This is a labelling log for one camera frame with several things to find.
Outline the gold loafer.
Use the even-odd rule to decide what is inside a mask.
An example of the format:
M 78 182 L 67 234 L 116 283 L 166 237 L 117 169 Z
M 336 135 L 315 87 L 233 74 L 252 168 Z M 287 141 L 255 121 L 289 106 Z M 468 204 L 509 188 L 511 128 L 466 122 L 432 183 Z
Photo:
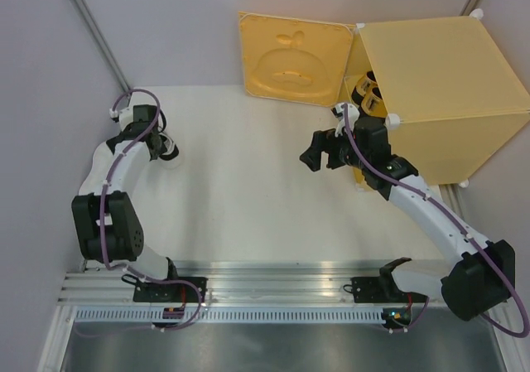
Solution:
M 375 74 L 372 70 L 367 71 L 355 84 L 351 99 L 354 104 L 360 106 L 368 91 L 377 85 Z
M 361 102 L 361 109 L 369 116 L 376 118 L 386 118 L 386 110 L 383 97 L 378 86 L 371 87 Z

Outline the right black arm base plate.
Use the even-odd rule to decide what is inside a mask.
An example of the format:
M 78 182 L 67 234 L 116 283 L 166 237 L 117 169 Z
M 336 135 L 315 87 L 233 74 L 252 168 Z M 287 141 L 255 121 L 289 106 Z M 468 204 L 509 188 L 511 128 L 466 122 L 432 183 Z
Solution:
M 352 277 L 350 279 L 354 302 L 357 304 L 390 303 L 390 296 L 378 277 Z

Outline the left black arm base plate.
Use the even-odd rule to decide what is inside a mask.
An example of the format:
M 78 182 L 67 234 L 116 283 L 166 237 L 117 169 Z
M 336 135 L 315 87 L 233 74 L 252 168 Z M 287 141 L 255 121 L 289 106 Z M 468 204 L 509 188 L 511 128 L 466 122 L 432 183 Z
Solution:
M 203 302 L 207 292 L 206 277 L 183 277 L 184 281 L 195 286 L 194 288 L 186 284 L 160 284 L 137 280 L 134 283 L 134 294 L 132 300 L 137 303 L 192 303 Z

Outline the black white sneaker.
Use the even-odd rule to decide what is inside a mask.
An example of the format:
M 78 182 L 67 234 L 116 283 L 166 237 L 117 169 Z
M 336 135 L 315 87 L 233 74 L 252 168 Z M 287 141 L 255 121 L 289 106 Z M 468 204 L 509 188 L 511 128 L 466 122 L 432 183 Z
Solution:
M 166 169 L 175 169 L 181 161 L 180 150 L 174 140 L 165 132 L 159 132 L 161 139 L 161 151 L 158 161 Z

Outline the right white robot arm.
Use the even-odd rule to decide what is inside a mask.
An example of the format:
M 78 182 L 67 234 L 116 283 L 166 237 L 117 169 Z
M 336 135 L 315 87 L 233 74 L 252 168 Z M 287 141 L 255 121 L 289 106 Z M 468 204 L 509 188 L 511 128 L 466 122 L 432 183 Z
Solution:
M 489 240 L 450 210 L 418 170 L 392 152 L 382 119 L 360 116 L 347 103 L 338 103 L 332 113 L 339 121 L 337 127 L 314 132 L 301 162 L 317 172 L 326 154 L 329 169 L 348 166 L 361 171 L 368 187 L 408 215 L 445 259 L 441 267 L 424 267 L 409 257 L 387 263 L 379 270 L 380 296 L 389 302 L 407 292 L 441 299 L 463 321 L 513 297 L 515 253 L 511 245 Z

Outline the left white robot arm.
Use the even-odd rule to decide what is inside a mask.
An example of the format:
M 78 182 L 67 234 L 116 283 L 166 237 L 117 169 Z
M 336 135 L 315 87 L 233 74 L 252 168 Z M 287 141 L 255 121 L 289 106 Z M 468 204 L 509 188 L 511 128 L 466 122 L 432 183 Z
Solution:
M 180 151 L 166 125 L 152 123 L 160 115 L 157 106 L 139 104 L 112 115 L 120 132 L 98 145 L 71 203 L 79 249 L 87 261 L 153 278 L 152 293 L 162 302 L 173 302 L 181 292 L 175 264 L 145 244 L 131 195 L 149 163 L 173 168 Z

